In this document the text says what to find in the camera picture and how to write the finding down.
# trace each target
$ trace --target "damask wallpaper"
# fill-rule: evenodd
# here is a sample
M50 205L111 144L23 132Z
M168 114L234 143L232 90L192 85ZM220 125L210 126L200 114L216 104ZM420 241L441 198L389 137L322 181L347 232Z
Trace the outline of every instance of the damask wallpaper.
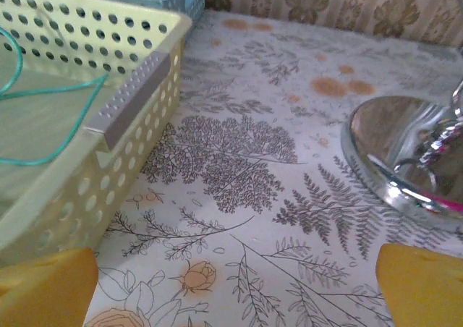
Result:
M207 0L209 8L463 46L457 0Z

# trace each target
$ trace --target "silver base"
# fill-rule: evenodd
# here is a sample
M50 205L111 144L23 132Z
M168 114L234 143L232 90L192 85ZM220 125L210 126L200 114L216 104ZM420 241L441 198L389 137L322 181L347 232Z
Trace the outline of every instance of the silver base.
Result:
M452 137L448 145L448 140L439 141L445 143L445 154L436 159L422 154L423 147L436 146L436 127L454 117L450 108L416 98L376 98L351 115L341 134L342 150L365 186L392 208L423 226L459 233L463 135Z

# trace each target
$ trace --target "yellow plastic basket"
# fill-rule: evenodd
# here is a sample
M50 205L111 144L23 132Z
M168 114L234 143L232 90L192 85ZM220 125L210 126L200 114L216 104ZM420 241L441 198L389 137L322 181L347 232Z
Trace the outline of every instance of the yellow plastic basket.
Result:
M87 127L56 160L0 164L0 266L99 243L179 102L183 37L191 24L182 14L106 0L0 0L0 26L25 60L12 91L109 73ZM14 71L10 50L0 36L0 84ZM0 156L53 152L91 92L0 102Z

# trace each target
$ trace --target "teal cable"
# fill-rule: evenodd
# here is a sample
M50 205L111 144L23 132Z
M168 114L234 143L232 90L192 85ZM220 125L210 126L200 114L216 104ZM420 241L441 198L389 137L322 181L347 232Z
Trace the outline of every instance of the teal cable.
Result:
M96 96L98 95L101 88L103 87L106 79L108 78L108 74L102 77L97 77L94 80L81 83L79 85L73 85L73 86L67 86L67 87L61 87L61 88L45 88L42 90L24 90L24 91L19 91L19 92L7 93L8 90L11 87L13 87L13 85L16 83L16 81L18 81L18 79L21 76L23 59L22 59L21 48L16 42L16 40L13 38L13 36L2 27L0 27L0 33L3 34L3 36L5 36L5 38L7 38L7 40L12 44L13 49L15 50L17 54L17 64L14 70L14 74L12 78L6 83L6 85L0 89L0 101L5 101L8 99L19 98L19 97L25 97L29 95L68 92L71 90L79 90L82 88L90 87L91 85L95 85L95 89L93 90L91 96L85 103L84 108L80 112L80 115L78 116L76 122L74 123L74 126L71 129L71 132L67 135L66 139L64 139L63 143L52 154L44 158L39 158L35 160L0 158L0 164L2 163L3 164L14 164L17 166L38 166L41 164L49 163L52 160L54 160L56 157L58 157L64 151L64 149L69 145L69 143L72 141L74 136L77 134L77 131L79 130L80 125L82 124L85 116L87 115L88 110L92 106L93 101L95 100Z

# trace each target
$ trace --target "tablecloth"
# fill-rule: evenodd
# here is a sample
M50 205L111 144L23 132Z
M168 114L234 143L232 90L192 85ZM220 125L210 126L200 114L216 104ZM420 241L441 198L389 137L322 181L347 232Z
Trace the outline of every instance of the tablecloth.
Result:
M206 12L182 64L180 107L96 253L86 327L393 326L381 245L461 255L363 187L339 138L372 97L446 103L456 50Z

